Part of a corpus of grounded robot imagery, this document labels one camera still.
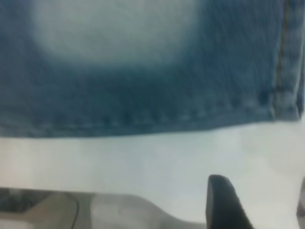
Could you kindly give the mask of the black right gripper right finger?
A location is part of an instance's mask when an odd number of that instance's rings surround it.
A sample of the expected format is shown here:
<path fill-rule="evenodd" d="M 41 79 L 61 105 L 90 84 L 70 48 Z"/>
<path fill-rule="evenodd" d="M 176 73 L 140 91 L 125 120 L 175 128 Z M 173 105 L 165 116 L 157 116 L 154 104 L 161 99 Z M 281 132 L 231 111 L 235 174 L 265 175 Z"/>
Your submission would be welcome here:
<path fill-rule="evenodd" d="M 296 217 L 300 229 L 305 229 L 305 179 L 303 178 L 297 205 Z"/>

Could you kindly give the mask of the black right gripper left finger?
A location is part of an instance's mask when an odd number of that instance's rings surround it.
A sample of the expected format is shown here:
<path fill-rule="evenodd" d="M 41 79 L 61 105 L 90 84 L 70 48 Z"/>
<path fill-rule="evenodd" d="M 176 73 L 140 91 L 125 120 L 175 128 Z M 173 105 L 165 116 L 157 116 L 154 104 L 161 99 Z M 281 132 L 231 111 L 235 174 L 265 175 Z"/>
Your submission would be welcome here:
<path fill-rule="evenodd" d="M 240 199 L 227 177 L 208 177 L 206 200 L 206 227 L 208 229 L 252 229 Z"/>

